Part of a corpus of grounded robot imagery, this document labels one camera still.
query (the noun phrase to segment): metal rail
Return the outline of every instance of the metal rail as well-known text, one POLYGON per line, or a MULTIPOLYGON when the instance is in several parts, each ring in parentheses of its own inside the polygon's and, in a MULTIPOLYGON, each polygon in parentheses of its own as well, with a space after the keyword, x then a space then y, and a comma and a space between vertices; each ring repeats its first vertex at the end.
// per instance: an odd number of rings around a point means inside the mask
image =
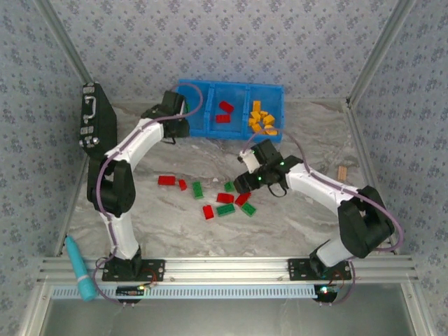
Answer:
MULTIPOLYGON (((296 257, 217 257, 217 258, 163 258, 166 260, 164 281, 159 286, 170 285, 242 285, 242 284, 291 284, 288 273, 289 258, 296 257)), ((95 268, 96 258, 86 259, 89 273, 95 268)), ((417 280, 412 257, 408 255, 374 255, 354 260, 356 282, 359 284, 401 284, 417 280)), ((101 280, 99 284, 111 283, 101 280)), ((38 273, 38 284, 74 285, 76 279, 68 258, 44 258, 38 273)), ((322 281, 294 281, 295 284, 325 284, 322 281)))

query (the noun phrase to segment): wall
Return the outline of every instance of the wall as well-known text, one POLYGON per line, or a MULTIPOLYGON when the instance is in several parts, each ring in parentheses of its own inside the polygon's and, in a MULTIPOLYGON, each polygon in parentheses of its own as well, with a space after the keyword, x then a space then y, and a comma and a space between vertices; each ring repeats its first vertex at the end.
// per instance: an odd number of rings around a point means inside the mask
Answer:
POLYGON ((51 0, 111 99, 158 98, 179 78, 281 83, 346 97, 396 0, 51 0))
POLYGON ((418 0, 357 114, 387 206, 406 229, 434 322, 448 335, 448 3, 418 0))
POLYGON ((0 13, 0 335, 15 335, 81 169, 81 85, 31 0, 0 13))

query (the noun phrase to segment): wooden block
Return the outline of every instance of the wooden block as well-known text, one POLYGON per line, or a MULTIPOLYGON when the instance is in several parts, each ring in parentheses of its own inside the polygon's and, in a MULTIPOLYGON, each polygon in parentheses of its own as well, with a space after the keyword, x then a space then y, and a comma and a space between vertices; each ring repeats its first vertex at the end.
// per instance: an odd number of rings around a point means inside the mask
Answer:
POLYGON ((339 166, 337 168, 337 180, 339 182, 345 182, 347 180, 347 167, 339 166))

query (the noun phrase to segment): black mounting plate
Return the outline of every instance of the black mounting plate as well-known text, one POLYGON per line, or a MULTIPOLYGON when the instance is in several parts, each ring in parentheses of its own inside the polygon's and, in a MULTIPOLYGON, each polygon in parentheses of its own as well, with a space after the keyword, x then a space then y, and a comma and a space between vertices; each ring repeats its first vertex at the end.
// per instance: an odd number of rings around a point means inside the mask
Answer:
POLYGON ((344 280, 351 279, 351 270, 347 261, 342 261, 335 266, 328 268, 327 276, 318 276, 311 268, 309 258, 288 259, 289 279, 291 281, 315 281, 315 280, 344 280))
POLYGON ((114 273, 114 268, 108 267, 107 262, 104 266, 102 281, 135 281, 135 282, 151 282, 154 274, 157 277, 157 282, 163 281, 165 274, 166 262, 163 259, 142 259, 141 269, 136 277, 128 274, 114 273))

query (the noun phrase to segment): blue cylindrical object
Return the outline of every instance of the blue cylindrical object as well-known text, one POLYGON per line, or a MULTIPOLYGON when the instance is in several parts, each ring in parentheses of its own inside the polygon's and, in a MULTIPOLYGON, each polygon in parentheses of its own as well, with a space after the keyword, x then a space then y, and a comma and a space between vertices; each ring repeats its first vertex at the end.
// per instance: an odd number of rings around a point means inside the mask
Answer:
POLYGON ((70 257, 71 266, 75 272, 76 280, 78 281, 78 290, 82 299, 84 301, 95 299, 97 291, 95 290, 92 279, 87 273, 78 245, 76 245, 76 242, 71 236, 67 236, 65 239, 65 246, 70 257))

